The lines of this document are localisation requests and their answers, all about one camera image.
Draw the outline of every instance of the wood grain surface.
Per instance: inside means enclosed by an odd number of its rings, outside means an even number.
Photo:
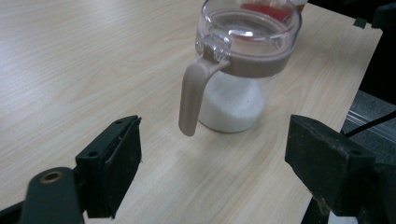
[[[115,220],[300,223],[310,193],[284,162],[290,114],[340,130],[381,36],[307,5],[260,122],[242,133],[177,127],[202,1],[1,1],[0,209],[112,121],[138,115],[143,161]]]

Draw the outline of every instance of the wooden table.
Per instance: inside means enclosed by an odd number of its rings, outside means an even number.
[[[284,162],[290,114],[340,130],[380,30],[307,5],[260,122],[194,137],[177,127],[201,1],[3,1],[0,208],[30,178],[75,167],[112,121],[139,115],[143,162],[117,217],[87,223],[300,223],[310,193]]]

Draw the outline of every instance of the transparent container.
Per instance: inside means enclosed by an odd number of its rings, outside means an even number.
[[[197,60],[183,77],[179,127],[194,135],[199,119],[226,133],[257,122],[294,49],[302,18],[289,0],[208,0],[202,7]]]

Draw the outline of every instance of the beige handle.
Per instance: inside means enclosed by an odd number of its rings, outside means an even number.
[[[229,64],[226,60],[212,63],[201,55],[187,67],[183,77],[178,116],[178,127],[187,136],[195,134],[206,83],[216,72]]]

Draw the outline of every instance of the cup handle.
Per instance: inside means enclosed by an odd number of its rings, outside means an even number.
[[[178,116],[178,127],[187,136],[195,134],[207,82],[216,72],[229,64],[227,60],[212,63],[201,55],[187,67],[183,77]]]

